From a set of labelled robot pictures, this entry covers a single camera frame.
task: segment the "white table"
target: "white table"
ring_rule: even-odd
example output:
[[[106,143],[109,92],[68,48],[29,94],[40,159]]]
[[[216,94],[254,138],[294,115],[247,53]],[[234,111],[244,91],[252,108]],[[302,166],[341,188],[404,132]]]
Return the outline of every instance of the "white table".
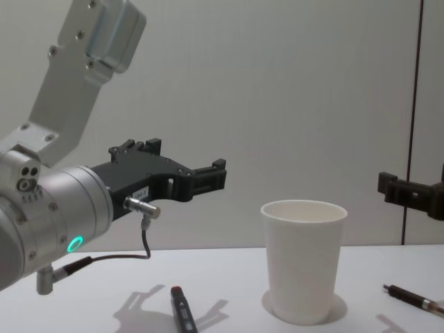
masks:
[[[443,333],[444,319],[382,291],[383,283],[396,284],[444,300],[443,277],[444,246],[342,248],[336,293],[348,308],[345,316],[298,327],[262,304],[268,287],[263,248],[154,251],[150,261],[95,263],[57,283],[50,296],[36,294],[34,275],[18,282],[0,293],[0,332],[174,333],[169,291],[180,285],[200,332]],[[336,311],[341,317],[341,308]]]

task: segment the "black marker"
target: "black marker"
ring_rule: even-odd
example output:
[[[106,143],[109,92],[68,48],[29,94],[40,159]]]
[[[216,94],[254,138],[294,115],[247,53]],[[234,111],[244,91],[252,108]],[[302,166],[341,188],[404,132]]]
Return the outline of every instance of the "black marker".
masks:
[[[397,298],[402,302],[409,303],[414,307],[419,307],[424,311],[431,312],[438,316],[444,316],[444,307],[439,305],[439,303],[434,302],[433,300],[429,300],[426,297],[416,295],[415,293],[411,293],[410,291],[393,285],[388,286],[387,284],[385,284],[384,288],[388,291],[388,294],[390,296]]]
[[[198,333],[182,288],[171,288],[171,305],[173,305],[174,318],[180,333]]]

